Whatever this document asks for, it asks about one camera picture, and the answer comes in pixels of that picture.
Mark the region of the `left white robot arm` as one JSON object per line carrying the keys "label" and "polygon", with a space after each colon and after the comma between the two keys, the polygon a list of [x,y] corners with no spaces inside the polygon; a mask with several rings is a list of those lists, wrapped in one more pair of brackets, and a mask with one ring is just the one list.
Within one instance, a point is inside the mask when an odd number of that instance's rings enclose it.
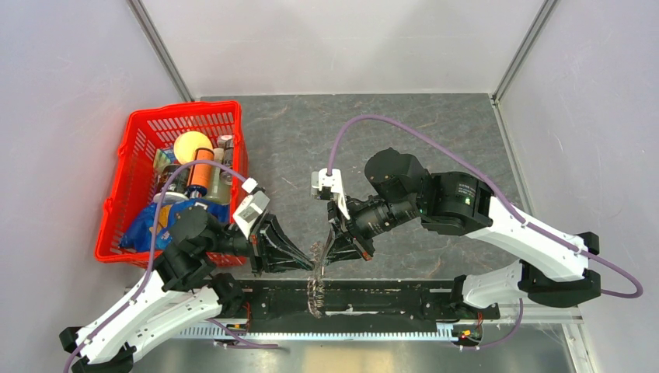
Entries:
{"label": "left white robot arm", "polygon": [[237,316],[245,294],[210,253],[249,257],[254,273],[312,270],[314,263],[283,233],[276,216],[259,214],[244,234],[202,207],[181,211],[168,246],[135,287],[87,326],[68,327],[60,341],[66,372],[129,372],[153,347],[204,319]]}

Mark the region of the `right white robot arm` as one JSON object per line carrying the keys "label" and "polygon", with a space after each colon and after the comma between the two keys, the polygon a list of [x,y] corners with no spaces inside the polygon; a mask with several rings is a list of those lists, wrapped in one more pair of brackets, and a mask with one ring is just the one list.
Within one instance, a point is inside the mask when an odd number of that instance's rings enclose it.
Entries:
{"label": "right white robot arm", "polygon": [[486,242],[516,258],[499,270],[456,277],[448,307],[459,318],[506,300],[569,308],[601,295],[600,275],[588,266],[588,257],[599,252],[596,234],[559,232],[507,209],[482,180],[431,173],[414,155],[393,148],[373,155],[364,174],[375,190],[366,200],[344,193],[339,170],[311,176],[313,197],[328,204],[327,263],[370,260],[376,236],[417,219],[430,232]]}

